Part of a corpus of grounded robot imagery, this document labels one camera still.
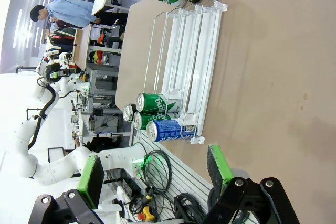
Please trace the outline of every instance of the can rack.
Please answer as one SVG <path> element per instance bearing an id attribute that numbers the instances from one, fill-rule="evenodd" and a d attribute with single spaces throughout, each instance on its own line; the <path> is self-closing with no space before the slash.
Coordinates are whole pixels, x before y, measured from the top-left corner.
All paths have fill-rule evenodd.
<path id="1" fill-rule="evenodd" d="M 162 12 L 154 19 L 143 92 L 162 93 L 167 103 L 182 99 L 179 120 L 183 126 L 196 125 L 192 144 L 205 140 L 202 130 L 225 11 L 226 4 L 208 1 Z M 154 83 L 150 76 L 155 76 Z"/>

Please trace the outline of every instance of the green gripper pad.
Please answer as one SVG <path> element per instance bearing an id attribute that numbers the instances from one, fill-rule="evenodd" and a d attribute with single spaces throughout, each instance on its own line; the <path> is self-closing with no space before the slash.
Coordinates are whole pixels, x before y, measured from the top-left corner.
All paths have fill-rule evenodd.
<path id="1" fill-rule="evenodd" d="M 222 193 L 225 184 L 233 178 L 233 174 L 219 145 L 208 146 L 206 165 L 215 189 Z"/>
<path id="2" fill-rule="evenodd" d="M 98 208 L 104 170 L 98 156 L 90 156 L 80 176 L 77 190 L 92 209 Z"/>

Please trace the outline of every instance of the beige table surface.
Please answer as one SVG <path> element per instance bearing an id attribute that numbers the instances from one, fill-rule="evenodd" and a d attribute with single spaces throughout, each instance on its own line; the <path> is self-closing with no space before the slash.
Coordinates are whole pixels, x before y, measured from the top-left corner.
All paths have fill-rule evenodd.
<path id="1" fill-rule="evenodd" d="M 91 24 L 83 29 L 76 29 L 74 46 L 72 49 L 73 60 L 80 69 L 86 69 L 87 55 L 89 51 L 89 42 L 91 34 Z"/>
<path id="2" fill-rule="evenodd" d="M 164 143 L 200 175 L 207 144 L 258 182 L 282 182 L 301 223 L 336 223 L 335 0 L 221 0 L 228 4 L 206 112 L 204 145 Z M 116 103 L 142 91 L 155 0 L 129 12 Z"/>

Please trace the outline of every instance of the blue shirt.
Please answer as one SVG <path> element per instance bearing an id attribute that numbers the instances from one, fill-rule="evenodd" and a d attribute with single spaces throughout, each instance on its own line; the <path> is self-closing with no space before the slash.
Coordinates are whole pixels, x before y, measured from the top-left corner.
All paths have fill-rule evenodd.
<path id="1" fill-rule="evenodd" d="M 84 0 L 54 0 L 46 5 L 50 17 L 58 18 L 75 26 L 84 27 L 95 22 L 91 15 L 93 2 Z"/>

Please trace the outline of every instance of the blue soda can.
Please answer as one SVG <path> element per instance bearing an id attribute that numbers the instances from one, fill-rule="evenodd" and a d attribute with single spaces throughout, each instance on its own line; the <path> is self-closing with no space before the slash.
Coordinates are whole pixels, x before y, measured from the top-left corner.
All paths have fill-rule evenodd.
<path id="1" fill-rule="evenodd" d="M 153 142 L 182 139 L 183 137 L 191 139 L 195 130 L 196 125 L 181 126 L 177 120 L 151 121 L 146 128 L 147 137 Z"/>

